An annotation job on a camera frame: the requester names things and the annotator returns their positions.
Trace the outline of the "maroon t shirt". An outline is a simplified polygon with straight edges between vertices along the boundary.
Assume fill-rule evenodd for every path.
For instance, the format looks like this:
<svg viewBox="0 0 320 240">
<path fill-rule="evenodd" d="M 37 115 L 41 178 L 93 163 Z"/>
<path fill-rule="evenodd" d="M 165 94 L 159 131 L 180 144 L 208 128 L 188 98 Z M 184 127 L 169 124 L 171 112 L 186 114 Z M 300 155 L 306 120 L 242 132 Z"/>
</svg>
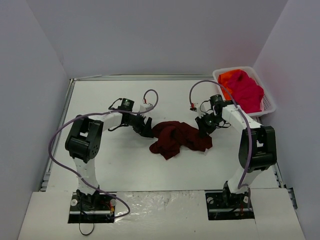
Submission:
<svg viewBox="0 0 320 240">
<path fill-rule="evenodd" d="M 149 150 L 162 155 L 165 160 L 178 155 L 182 146 L 199 152 L 205 152 L 213 146 L 210 136 L 200 137 L 200 131 L 185 122 L 160 122 L 152 128 L 152 132 L 157 141 L 150 145 Z"/>
</svg>

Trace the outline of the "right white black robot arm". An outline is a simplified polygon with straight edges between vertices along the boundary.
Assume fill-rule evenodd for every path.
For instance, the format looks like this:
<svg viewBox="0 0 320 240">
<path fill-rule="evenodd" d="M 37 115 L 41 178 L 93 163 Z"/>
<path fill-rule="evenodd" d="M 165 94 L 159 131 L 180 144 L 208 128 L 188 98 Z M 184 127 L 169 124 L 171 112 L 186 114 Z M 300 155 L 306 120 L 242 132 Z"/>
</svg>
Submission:
<svg viewBox="0 0 320 240">
<path fill-rule="evenodd" d="M 238 151 L 239 167 L 232 178 L 227 180 L 222 190 L 222 202 L 229 207 L 240 198 L 250 195 L 250 186 L 263 171 L 277 163 L 276 134 L 271 126 L 264 126 L 247 115 L 239 105 L 231 100 L 223 100 L 220 94 L 213 95 L 207 110 L 203 104 L 191 104 L 197 113 L 195 121 L 200 137 L 208 137 L 221 123 L 229 124 L 240 134 Z"/>
</svg>

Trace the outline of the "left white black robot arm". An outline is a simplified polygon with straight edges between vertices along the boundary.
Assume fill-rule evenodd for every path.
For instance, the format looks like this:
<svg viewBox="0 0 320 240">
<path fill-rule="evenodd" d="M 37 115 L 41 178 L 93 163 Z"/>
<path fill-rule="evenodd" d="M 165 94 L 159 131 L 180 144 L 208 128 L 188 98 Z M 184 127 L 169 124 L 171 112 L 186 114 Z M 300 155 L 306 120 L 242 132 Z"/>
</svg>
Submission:
<svg viewBox="0 0 320 240">
<path fill-rule="evenodd" d="M 107 114 L 76 120 L 65 142 L 65 149 L 75 163 L 76 172 L 80 174 L 76 190 L 77 197 L 82 199 L 82 203 L 89 209 L 95 209 L 101 203 L 95 157 L 100 150 L 102 133 L 112 132 L 120 127 L 132 127 L 142 137 L 154 137 L 152 118 L 143 114 L 152 110 L 154 106 L 144 101 L 140 105 L 139 113 L 133 114 L 134 101 L 127 98 L 120 98 L 120 100 L 121 104 L 117 108 L 111 105 Z"/>
</svg>

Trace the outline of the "orange t shirt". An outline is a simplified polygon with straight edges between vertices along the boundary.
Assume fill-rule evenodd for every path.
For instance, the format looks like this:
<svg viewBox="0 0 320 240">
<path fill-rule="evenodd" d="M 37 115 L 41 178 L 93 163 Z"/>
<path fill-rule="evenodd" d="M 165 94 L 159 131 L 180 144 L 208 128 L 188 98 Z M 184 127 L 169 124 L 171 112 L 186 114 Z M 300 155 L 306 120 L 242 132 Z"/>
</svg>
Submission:
<svg viewBox="0 0 320 240">
<path fill-rule="evenodd" d="M 240 72 L 241 72 L 240 69 L 234 69 L 234 70 L 230 70 L 225 73 L 222 73 L 218 76 L 218 83 L 221 84 L 223 87 L 225 87 L 230 94 L 232 94 L 233 90 L 228 87 L 228 81 L 232 78 L 232 76 L 234 74 L 237 74 Z M 230 95 L 227 93 L 227 91 L 223 87 L 221 87 L 220 89 L 221 89 L 225 99 L 228 101 L 231 100 Z"/>
</svg>

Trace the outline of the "pink t shirt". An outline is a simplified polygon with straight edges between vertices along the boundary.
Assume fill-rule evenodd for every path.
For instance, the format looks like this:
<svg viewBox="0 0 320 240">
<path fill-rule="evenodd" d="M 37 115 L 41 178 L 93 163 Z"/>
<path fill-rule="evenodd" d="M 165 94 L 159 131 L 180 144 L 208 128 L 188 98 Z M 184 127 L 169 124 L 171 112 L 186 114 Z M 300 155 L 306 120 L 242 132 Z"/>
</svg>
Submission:
<svg viewBox="0 0 320 240">
<path fill-rule="evenodd" d="M 261 102 L 264 97 L 264 89 L 257 85 L 249 75 L 240 69 L 232 73 L 227 82 L 232 91 L 231 95 L 238 105 L 247 113 L 261 112 Z"/>
</svg>

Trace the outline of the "white plastic basket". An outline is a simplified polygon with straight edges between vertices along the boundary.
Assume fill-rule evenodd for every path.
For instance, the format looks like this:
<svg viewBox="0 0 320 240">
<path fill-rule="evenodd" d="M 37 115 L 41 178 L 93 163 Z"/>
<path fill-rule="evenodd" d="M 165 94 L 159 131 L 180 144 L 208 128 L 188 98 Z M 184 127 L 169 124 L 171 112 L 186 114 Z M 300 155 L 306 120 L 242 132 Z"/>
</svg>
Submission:
<svg viewBox="0 0 320 240">
<path fill-rule="evenodd" d="M 216 69 L 216 70 L 214 70 L 212 72 L 212 76 L 214 78 L 214 81 L 218 83 L 218 77 L 219 77 L 220 74 L 223 74 L 225 72 L 232 71 L 232 70 L 235 70 L 235 69 L 240 69 L 240 70 L 246 72 L 249 75 L 249 77 L 251 77 L 253 80 L 255 80 L 257 85 L 262 87 L 263 90 L 264 90 L 264 96 L 263 96 L 263 99 L 262 99 L 261 104 L 260 104 L 261 111 L 260 112 L 254 112 L 254 113 L 246 113 L 246 112 L 245 113 L 247 115 L 249 115 L 250 117 L 252 117 L 252 118 L 253 117 L 257 117 L 258 118 L 258 117 L 261 117 L 263 115 L 266 115 L 266 114 L 274 112 L 276 110 L 276 105 L 275 105 L 271 95 L 266 90 L 266 88 L 265 88 L 263 82 L 261 81 L 260 77 L 258 76 L 256 71 L 252 67 L 250 67 L 250 66 L 239 66 L 239 67 L 228 67 L 228 68 Z M 218 87 L 217 87 L 218 91 L 220 92 L 222 98 L 224 100 L 226 100 L 224 95 L 223 95 L 223 92 L 221 90 L 221 87 L 223 87 L 223 86 L 221 84 L 219 84 Z M 229 93 L 228 90 L 225 87 L 223 87 L 223 88 L 227 91 L 227 93 L 229 94 L 231 100 L 234 99 L 232 97 L 232 94 Z"/>
</svg>

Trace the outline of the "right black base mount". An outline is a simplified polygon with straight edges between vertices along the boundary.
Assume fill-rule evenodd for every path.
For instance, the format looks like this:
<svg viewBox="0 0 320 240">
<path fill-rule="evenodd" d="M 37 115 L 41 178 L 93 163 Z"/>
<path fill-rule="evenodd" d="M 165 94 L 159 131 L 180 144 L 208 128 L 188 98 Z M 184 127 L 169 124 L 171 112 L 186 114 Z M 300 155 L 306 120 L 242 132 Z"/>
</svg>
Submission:
<svg viewBox="0 0 320 240">
<path fill-rule="evenodd" d="M 248 193 L 231 194 L 227 200 L 222 190 L 206 191 L 205 200 L 209 221 L 255 219 Z"/>
</svg>

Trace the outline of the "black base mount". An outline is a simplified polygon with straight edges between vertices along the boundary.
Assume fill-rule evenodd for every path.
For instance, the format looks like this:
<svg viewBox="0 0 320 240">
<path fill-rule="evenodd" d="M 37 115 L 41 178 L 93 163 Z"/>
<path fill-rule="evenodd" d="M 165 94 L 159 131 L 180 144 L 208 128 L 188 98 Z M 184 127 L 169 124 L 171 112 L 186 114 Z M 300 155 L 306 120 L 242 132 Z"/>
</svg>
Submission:
<svg viewBox="0 0 320 240">
<path fill-rule="evenodd" d="M 68 224 L 111 224 L 115 222 L 115 206 L 111 205 L 113 198 L 105 195 L 96 195 L 93 205 L 87 199 L 72 193 Z"/>
<path fill-rule="evenodd" d="M 231 194 L 227 200 L 222 190 L 206 191 L 205 200 L 209 221 L 255 219 L 248 193 Z"/>
</svg>

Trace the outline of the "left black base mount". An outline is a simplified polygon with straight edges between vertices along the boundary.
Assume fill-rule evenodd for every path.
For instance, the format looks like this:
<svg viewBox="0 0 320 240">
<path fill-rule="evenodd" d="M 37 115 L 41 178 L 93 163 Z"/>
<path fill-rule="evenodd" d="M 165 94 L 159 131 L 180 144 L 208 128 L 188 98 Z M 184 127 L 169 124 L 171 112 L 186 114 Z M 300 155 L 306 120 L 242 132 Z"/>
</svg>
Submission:
<svg viewBox="0 0 320 240">
<path fill-rule="evenodd" d="M 93 205 L 87 199 L 72 193 L 68 224 L 111 224 L 115 222 L 115 206 L 111 205 L 113 198 L 105 195 L 96 195 Z"/>
</svg>

